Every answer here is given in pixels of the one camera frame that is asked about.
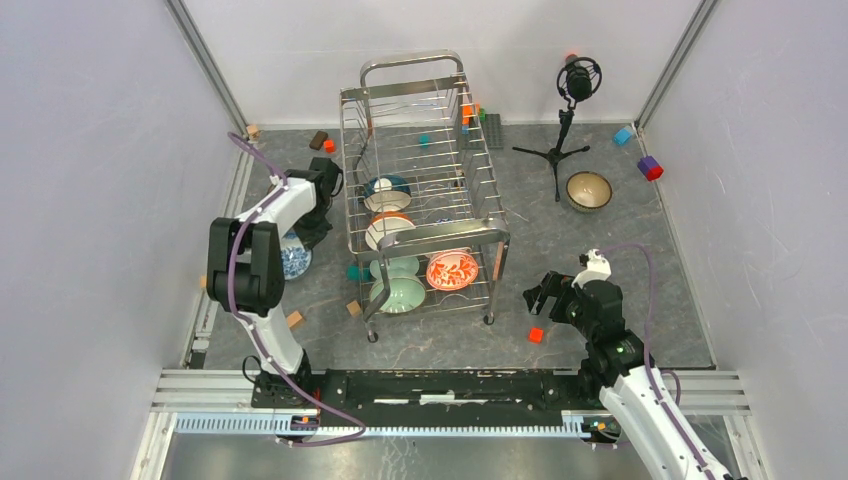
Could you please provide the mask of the dark bowl with lattice band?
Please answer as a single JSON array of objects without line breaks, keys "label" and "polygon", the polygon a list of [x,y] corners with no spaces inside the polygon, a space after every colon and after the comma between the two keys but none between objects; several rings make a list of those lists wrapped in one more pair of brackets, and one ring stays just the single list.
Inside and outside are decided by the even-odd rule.
[{"label": "dark bowl with lattice band", "polygon": [[566,182],[568,203],[575,210],[590,213],[607,206],[613,197],[609,181],[597,172],[580,171]]}]

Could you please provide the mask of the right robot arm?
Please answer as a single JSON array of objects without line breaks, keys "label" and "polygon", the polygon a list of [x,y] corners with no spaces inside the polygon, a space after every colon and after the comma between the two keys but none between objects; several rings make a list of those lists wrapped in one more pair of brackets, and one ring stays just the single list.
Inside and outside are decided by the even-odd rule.
[{"label": "right robot arm", "polygon": [[733,479],[669,397],[647,343],[626,327],[623,292],[606,279],[578,282],[549,272],[522,297],[538,315],[553,301],[549,318],[573,326],[587,357],[577,392],[591,408],[608,410],[654,479]]}]

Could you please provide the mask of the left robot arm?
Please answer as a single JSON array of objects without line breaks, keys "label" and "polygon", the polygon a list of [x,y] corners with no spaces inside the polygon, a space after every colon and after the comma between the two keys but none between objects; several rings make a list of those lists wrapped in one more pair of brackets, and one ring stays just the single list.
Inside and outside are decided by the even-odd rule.
[{"label": "left robot arm", "polygon": [[340,191],[342,170],[327,157],[306,169],[271,177],[272,188],[236,217],[210,225],[206,291],[246,331],[275,392],[290,407],[306,405],[314,394],[308,355],[295,340],[281,306],[285,290],[281,241],[298,233],[312,248],[332,228],[326,219]]}]

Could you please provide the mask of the white blue floral bowl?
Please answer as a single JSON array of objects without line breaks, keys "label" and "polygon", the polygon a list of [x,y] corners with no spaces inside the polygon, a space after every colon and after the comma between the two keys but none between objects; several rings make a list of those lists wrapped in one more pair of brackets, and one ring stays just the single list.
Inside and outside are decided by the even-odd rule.
[{"label": "white blue floral bowl", "polygon": [[302,277],[312,264],[312,251],[306,248],[293,230],[283,235],[280,247],[285,280],[291,281]]}]

